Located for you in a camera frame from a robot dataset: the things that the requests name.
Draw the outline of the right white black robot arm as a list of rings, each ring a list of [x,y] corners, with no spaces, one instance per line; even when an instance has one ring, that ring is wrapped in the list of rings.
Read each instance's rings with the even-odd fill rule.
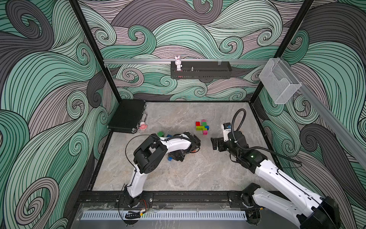
[[[259,223],[260,210],[265,208],[300,229],[339,229],[341,220],[338,204],[331,197],[324,198],[292,179],[262,153],[264,148],[250,147],[240,129],[234,128],[239,113],[246,115],[246,110],[240,108],[230,123],[222,125],[223,137],[211,138],[213,150],[227,151],[232,162],[240,164],[277,189],[276,192],[270,192],[251,183],[242,191],[240,198],[246,208],[247,223]]]

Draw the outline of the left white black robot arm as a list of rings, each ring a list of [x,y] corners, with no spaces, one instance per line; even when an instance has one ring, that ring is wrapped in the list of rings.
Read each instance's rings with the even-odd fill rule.
[[[186,155],[198,152],[200,146],[201,140],[189,132],[170,137],[148,135],[133,153],[134,158],[130,163],[133,166],[132,178],[124,188],[127,205],[134,207],[139,204],[148,174],[159,166],[166,155],[182,162]]]

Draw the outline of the lime long lego brick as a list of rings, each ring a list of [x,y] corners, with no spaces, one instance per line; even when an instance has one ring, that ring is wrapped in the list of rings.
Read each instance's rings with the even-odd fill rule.
[[[197,131],[207,131],[205,126],[196,126]]]

